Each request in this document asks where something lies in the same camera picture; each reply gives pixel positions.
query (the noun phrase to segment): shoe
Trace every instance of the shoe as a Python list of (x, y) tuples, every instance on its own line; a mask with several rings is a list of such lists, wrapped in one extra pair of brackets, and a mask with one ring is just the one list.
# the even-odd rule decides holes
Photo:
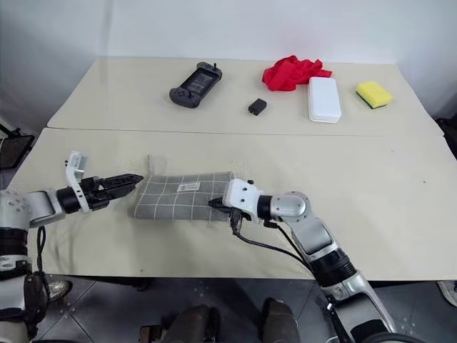
[(438, 281), (437, 284), (446, 300), (457, 307), (457, 281)]
[(70, 281), (55, 281), (49, 282), (49, 302), (55, 302), (58, 299), (65, 297), (73, 287), (73, 284)]

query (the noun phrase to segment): beige table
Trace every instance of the beige table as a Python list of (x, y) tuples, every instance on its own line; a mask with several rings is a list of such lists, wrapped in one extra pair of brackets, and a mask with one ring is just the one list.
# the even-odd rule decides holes
[[(87, 153), (86, 176), (232, 169), (269, 192), (300, 190), (372, 280), (457, 279), (457, 162), (442, 137), (269, 136), (45, 129), (11, 189), (64, 187), (64, 160)], [(281, 254), (237, 240), (225, 224), (130, 217), (130, 194), (48, 227), (49, 273), (155, 277), (310, 277)], [(278, 233), (246, 236), (285, 246)], [(35, 231), (29, 242), (36, 253)]]
[[(169, 99), (200, 60), (97, 59), (67, 102), (49, 121), (64, 129), (209, 132), (230, 134), (327, 134), (353, 136), (442, 136), (393, 64), (324, 64), (338, 84), (343, 116), (337, 125), (308, 117), (307, 86), (271, 92), (261, 82), (272, 61), (219, 60), (222, 80), (197, 109)], [(372, 110), (355, 93), (362, 81), (379, 82), (395, 97)], [(268, 106), (259, 117), (247, 106), (257, 98)]]

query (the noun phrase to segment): gray towel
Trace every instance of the gray towel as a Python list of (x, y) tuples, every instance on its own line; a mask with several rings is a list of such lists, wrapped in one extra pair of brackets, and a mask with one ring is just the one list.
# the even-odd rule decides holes
[(208, 206), (208, 202), (222, 197), (231, 179), (231, 171), (173, 177), (152, 175), (139, 190), (134, 217), (226, 221), (227, 214)]

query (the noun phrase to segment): white wall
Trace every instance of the white wall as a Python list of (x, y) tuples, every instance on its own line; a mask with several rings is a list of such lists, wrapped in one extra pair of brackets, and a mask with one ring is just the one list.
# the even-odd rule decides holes
[(296, 54), (398, 63), (431, 115), (451, 114), (456, 14), (455, 0), (0, 0), (0, 113), (46, 125), (97, 54)]

